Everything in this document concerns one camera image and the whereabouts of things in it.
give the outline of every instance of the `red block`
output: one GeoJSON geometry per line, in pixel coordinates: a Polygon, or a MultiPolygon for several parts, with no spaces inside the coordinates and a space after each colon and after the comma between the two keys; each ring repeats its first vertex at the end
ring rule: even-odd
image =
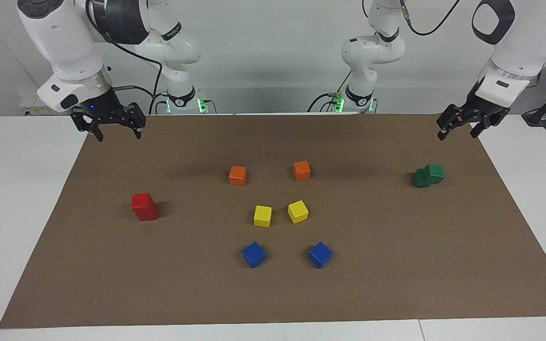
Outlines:
{"type": "Polygon", "coordinates": [[[157,205],[148,193],[132,196],[132,211],[141,222],[157,219],[157,205]]]}

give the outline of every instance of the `blue block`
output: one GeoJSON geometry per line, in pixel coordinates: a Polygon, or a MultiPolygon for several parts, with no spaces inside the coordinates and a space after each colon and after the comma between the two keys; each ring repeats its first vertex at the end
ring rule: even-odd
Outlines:
{"type": "Polygon", "coordinates": [[[258,245],[257,242],[253,242],[247,248],[243,250],[243,258],[247,261],[250,268],[256,268],[260,263],[264,261],[264,250],[258,245]]]}
{"type": "Polygon", "coordinates": [[[323,243],[319,242],[317,245],[309,252],[310,261],[317,266],[318,269],[321,269],[328,260],[332,257],[332,251],[323,243]]]}

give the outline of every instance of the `orange block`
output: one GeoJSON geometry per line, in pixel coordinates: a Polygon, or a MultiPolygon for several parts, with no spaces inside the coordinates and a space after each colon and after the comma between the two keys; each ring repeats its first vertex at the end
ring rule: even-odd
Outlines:
{"type": "Polygon", "coordinates": [[[310,178],[310,167],[309,162],[300,161],[294,163],[294,179],[296,181],[302,181],[310,178]]]}
{"type": "Polygon", "coordinates": [[[247,171],[245,167],[233,166],[229,173],[229,183],[234,186],[246,185],[247,171]]]}

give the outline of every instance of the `green block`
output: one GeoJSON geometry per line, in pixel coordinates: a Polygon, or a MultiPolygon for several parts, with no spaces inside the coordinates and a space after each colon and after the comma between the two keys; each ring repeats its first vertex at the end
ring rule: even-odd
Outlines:
{"type": "Polygon", "coordinates": [[[414,186],[423,188],[431,186],[431,181],[427,180],[425,177],[425,170],[419,168],[414,175],[412,175],[412,180],[414,181],[414,186]]]}
{"type": "Polygon", "coordinates": [[[423,177],[430,183],[438,184],[444,179],[444,167],[439,164],[427,164],[423,177]]]}

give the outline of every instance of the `yellow block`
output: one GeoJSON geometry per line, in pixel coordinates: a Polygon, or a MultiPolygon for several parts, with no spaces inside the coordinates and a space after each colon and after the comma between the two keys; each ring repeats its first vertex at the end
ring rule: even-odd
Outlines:
{"type": "Polygon", "coordinates": [[[273,208],[268,206],[256,206],[254,211],[254,225],[260,227],[271,227],[271,213],[273,208]]]}
{"type": "Polygon", "coordinates": [[[288,214],[290,215],[292,222],[298,224],[299,222],[307,220],[309,217],[309,210],[307,209],[307,206],[305,206],[305,202],[301,200],[288,206],[288,214]]]}

